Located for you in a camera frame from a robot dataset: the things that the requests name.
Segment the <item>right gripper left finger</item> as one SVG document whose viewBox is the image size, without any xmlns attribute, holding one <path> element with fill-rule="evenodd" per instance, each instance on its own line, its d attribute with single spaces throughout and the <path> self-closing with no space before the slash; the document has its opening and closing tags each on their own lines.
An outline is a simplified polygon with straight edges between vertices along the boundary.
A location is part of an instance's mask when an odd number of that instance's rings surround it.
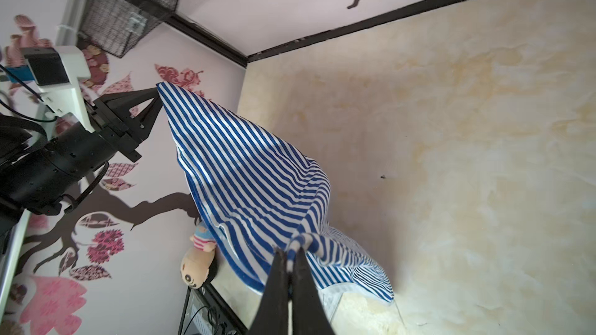
<svg viewBox="0 0 596 335">
<path fill-rule="evenodd" d="M 276 250 L 272 267 L 248 335 L 287 335 L 289 322 L 289 284 L 287 254 Z"/>
</svg>

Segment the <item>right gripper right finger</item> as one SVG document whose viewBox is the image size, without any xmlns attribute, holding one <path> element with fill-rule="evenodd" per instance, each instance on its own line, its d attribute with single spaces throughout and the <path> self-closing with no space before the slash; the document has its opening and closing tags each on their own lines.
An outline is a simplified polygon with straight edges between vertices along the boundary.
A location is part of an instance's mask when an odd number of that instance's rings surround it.
<svg viewBox="0 0 596 335">
<path fill-rule="evenodd" d="M 291 275 L 294 335 L 334 335 L 318 295 L 306 252 L 299 249 Z"/>
</svg>

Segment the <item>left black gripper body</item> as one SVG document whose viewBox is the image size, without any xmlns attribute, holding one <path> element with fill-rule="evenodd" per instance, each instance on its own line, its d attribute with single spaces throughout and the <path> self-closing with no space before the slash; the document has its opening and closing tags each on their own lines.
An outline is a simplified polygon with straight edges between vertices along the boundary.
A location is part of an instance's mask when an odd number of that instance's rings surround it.
<svg viewBox="0 0 596 335">
<path fill-rule="evenodd" d="M 163 103 L 157 88 L 106 94 L 88 110 L 99 135 L 131 162 L 149 137 Z"/>
</svg>

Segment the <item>blue white striped tank top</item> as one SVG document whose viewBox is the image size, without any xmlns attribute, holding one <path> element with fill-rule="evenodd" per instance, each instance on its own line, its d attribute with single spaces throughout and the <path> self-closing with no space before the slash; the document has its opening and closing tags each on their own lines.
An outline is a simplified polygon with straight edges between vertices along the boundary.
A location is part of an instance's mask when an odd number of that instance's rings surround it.
<svg viewBox="0 0 596 335">
<path fill-rule="evenodd" d="M 383 268 L 328 221 L 331 185 L 312 158 L 262 127 L 168 82 L 157 86 L 192 198 L 242 282 L 262 293 L 274 254 L 304 250 L 316 287 L 383 302 Z"/>
</svg>

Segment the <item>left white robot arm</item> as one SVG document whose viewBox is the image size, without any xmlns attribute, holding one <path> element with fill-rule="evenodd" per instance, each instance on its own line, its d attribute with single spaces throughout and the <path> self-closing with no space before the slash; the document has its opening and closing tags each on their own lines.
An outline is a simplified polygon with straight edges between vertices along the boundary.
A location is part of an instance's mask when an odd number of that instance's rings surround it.
<svg viewBox="0 0 596 335">
<path fill-rule="evenodd" d="M 1 308 L 12 281 L 31 214 L 57 215 L 67 200 L 76 209 L 107 173 L 110 159 L 121 153 L 136 162 L 138 146 L 155 125 L 162 102 L 156 88 L 104 95 L 84 105 L 81 123 L 49 139 L 36 122 L 3 116 L 1 126 L 38 131 L 32 150 L 1 165 Z"/>
</svg>

